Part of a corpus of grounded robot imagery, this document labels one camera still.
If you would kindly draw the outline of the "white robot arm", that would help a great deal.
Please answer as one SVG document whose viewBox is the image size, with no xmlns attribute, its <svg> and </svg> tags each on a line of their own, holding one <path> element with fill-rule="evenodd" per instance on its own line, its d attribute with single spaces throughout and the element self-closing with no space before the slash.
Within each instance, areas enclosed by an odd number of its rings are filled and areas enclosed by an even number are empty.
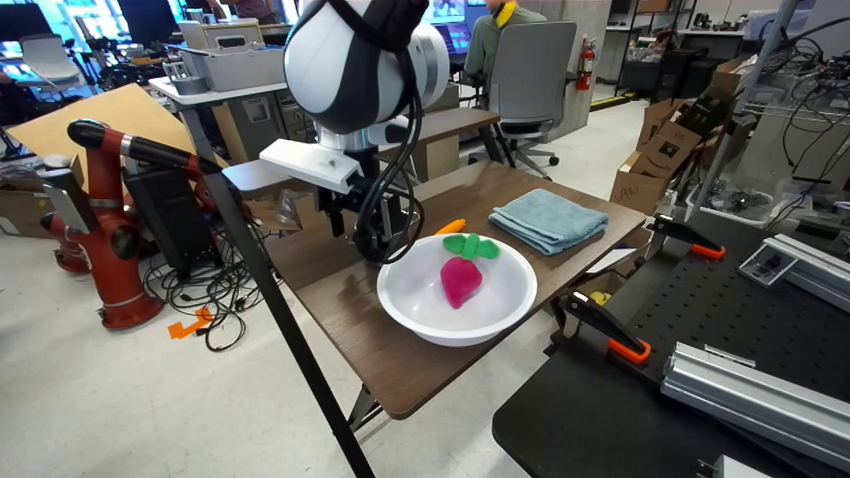
<svg viewBox="0 0 850 478">
<path fill-rule="evenodd" d="M 408 158 L 426 109 L 444 95 L 449 53 L 426 21 L 430 0 L 305 0 L 281 53 L 283 86 L 315 141 L 277 139 L 261 159 L 318 188 L 318 207 L 363 261 L 392 263 L 423 232 Z"/>
</svg>

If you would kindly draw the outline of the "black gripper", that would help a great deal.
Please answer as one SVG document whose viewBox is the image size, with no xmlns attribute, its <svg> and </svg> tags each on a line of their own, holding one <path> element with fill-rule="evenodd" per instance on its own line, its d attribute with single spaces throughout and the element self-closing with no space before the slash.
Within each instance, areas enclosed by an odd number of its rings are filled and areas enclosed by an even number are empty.
<svg viewBox="0 0 850 478">
<path fill-rule="evenodd" d="M 352 247 L 368 263 L 396 263 L 416 241 L 426 207 L 415 196 L 400 155 L 387 168 L 375 150 L 352 151 L 362 174 L 348 195 L 318 191 L 318 210 L 329 219 L 334 236 L 350 235 Z"/>
</svg>

